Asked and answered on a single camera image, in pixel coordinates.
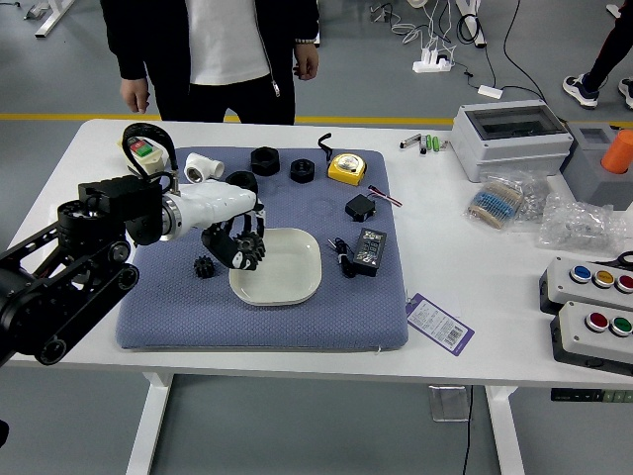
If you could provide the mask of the person's right hand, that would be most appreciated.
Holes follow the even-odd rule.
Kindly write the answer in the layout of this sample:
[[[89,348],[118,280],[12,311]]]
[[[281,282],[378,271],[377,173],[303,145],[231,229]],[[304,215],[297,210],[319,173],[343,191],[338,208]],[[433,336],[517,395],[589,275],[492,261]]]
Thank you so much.
[[[121,96],[133,113],[144,114],[148,107],[149,88],[147,79],[122,79]]]

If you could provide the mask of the person's left hand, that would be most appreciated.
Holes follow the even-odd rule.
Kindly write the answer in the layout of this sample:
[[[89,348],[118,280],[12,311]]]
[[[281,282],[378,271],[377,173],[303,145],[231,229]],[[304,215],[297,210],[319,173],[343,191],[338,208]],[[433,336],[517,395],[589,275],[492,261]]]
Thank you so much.
[[[296,61],[294,74],[300,80],[314,79],[319,66],[317,46],[314,43],[295,44],[294,56]]]

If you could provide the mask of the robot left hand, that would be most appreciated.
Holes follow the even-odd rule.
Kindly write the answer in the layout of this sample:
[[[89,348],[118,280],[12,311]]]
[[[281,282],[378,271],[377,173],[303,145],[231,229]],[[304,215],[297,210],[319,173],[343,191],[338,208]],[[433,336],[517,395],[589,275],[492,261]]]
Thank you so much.
[[[255,192],[208,180],[186,184],[171,200],[171,229],[165,238],[202,231],[204,247],[224,266],[254,270],[265,256],[265,210]]]

